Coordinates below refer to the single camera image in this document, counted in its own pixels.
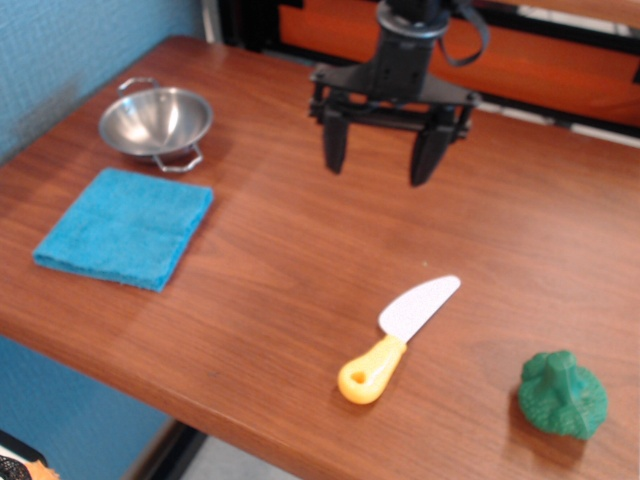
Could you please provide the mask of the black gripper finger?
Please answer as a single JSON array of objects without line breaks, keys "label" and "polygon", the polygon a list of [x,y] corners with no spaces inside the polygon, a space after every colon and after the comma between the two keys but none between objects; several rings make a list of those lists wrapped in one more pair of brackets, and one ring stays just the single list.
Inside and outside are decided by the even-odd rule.
[{"label": "black gripper finger", "polygon": [[349,119],[336,105],[328,103],[322,114],[323,148],[325,164],[335,174],[340,174],[346,156]]},{"label": "black gripper finger", "polygon": [[454,137],[455,125],[453,107],[437,107],[430,111],[429,119],[414,143],[410,167],[412,186],[420,186],[430,179]]}]

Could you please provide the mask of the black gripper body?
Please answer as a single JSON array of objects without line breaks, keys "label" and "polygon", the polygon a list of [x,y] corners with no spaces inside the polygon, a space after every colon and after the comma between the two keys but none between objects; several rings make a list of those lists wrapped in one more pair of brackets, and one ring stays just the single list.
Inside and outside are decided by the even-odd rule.
[{"label": "black gripper body", "polygon": [[419,133],[432,109],[453,107],[456,125],[451,143],[466,137],[480,95],[429,73],[434,50],[444,48],[446,31],[445,24],[383,25],[369,61],[316,68],[310,115],[323,126],[324,107],[332,103],[350,124]]}]

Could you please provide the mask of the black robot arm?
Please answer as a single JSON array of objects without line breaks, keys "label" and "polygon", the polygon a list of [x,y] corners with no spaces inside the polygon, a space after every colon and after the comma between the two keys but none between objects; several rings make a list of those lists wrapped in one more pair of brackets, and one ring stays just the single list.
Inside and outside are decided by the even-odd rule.
[{"label": "black robot arm", "polygon": [[376,10],[380,35],[374,56],[356,65],[316,67],[309,113],[323,127],[328,169],[341,172],[352,124],[412,131],[410,182],[420,186],[449,146],[468,135],[480,94],[428,72],[453,14],[476,29],[486,48],[488,26],[469,1],[382,1]]}]

